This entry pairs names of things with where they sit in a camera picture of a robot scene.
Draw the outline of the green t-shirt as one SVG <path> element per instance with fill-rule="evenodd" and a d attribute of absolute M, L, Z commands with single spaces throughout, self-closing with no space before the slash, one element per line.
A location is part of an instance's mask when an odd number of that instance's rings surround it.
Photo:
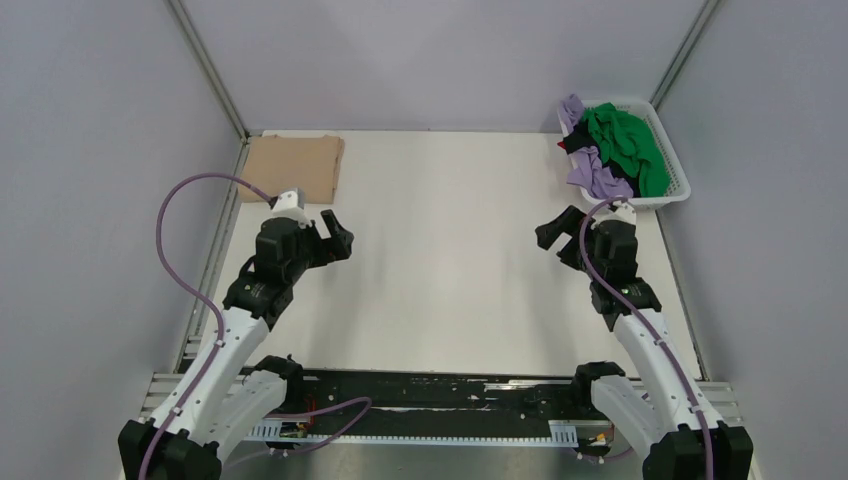
<path fill-rule="evenodd" d="M 662 197 L 670 186 L 665 158 L 648 124 L 611 103 L 587 108 L 582 117 L 604 165 L 613 163 L 639 183 L 643 196 Z"/>

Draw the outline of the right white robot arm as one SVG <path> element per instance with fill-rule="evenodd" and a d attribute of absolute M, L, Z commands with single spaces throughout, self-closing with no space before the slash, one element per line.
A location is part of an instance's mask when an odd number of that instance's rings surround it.
<path fill-rule="evenodd" d="M 729 425 L 685 368 L 662 305 L 639 276 L 636 213 L 622 198 L 589 212 L 570 206 L 535 229 L 539 248 L 560 236 L 561 263 L 585 273 L 595 311 L 624 347 L 645 391 L 613 362 L 590 362 L 574 376 L 571 403 L 584 417 L 603 414 L 641 459 L 645 479 L 745 479 L 753 441 Z"/>

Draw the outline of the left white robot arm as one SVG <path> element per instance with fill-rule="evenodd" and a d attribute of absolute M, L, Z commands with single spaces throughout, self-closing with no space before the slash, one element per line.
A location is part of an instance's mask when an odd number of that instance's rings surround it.
<path fill-rule="evenodd" d="M 218 479 L 224 463 L 262 417 L 298 411 L 306 400 L 302 368 L 268 356 L 236 391 L 230 389 L 293 300 L 309 269 L 347 260 L 354 235 L 324 210 L 314 222 L 275 216 L 256 235 L 255 253 L 230 284 L 207 343 L 178 385 L 145 421 L 130 420 L 118 437 L 128 479 Z"/>

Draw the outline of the lilac t-shirt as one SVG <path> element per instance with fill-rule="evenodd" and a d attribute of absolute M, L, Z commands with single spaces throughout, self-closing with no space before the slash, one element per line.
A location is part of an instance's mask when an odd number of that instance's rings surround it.
<path fill-rule="evenodd" d="M 599 146 L 589 134 L 588 123 L 582 119 L 585 110 L 582 99 L 576 94 L 570 94 L 558 107 L 558 116 L 564 126 L 563 139 L 558 146 L 575 162 L 567 175 L 567 183 L 583 188 L 595 199 L 633 198 L 633 179 L 603 164 Z"/>

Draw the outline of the white plastic basket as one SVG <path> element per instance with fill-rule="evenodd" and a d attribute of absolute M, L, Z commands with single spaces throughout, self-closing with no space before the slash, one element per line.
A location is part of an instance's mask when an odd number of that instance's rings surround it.
<path fill-rule="evenodd" d="M 653 106 L 645 101 L 637 100 L 637 99 L 614 99 L 612 101 L 583 101 L 586 109 L 590 107 L 596 107 L 603 103 L 611 103 L 617 109 L 626 111 L 632 115 L 635 115 L 645 121 L 650 129 L 653 132 L 656 143 L 661 150 L 664 158 L 665 158 L 665 166 L 666 170 L 670 176 L 671 183 L 668 187 L 666 193 L 662 197 L 647 197 L 641 194 L 638 198 L 628 198 L 629 203 L 636 210 L 656 210 L 664 205 L 667 205 L 672 202 L 681 202 L 686 200 L 691 194 L 691 188 L 688 183 L 688 180 L 685 177 L 683 168 L 680 164 L 680 161 L 672 147 L 672 144 L 661 125 L 660 119 L 653 108 Z M 564 126 L 560 126 L 562 133 L 564 135 Z M 574 161 L 569 157 L 571 161 L 572 169 L 574 166 Z M 595 199 L 590 196 L 583 188 L 579 187 L 581 194 L 585 198 L 585 200 L 591 204 L 597 204 L 603 200 Z"/>

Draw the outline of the black t-shirt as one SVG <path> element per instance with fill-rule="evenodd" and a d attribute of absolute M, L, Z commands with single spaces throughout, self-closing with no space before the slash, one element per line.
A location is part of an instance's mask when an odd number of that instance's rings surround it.
<path fill-rule="evenodd" d="M 641 196 L 636 177 L 627 174 L 613 161 L 604 163 L 597 142 L 588 132 L 588 124 L 580 122 L 563 138 L 566 153 L 574 161 L 567 182 L 585 189 L 595 199 Z"/>

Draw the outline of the folded beige t-shirt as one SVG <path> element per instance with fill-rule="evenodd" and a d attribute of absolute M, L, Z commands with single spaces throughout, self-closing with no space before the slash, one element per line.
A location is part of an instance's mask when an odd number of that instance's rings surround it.
<path fill-rule="evenodd" d="M 335 200 L 345 141 L 338 136 L 256 137 L 241 178 L 270 196 L 299 188 L 305 201 L 330 205 Z"/>

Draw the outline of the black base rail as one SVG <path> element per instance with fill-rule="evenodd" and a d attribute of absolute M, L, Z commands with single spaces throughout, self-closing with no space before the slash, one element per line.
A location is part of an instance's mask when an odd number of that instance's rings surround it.
<path fill-rule="evenodd" d="M 390 440 L 550 439 L 558 422 L 581 436 L 611 422 L 589 404 L 588 386 L 570 376 L 312 369 L 266 416 L 307 433 Z"/>

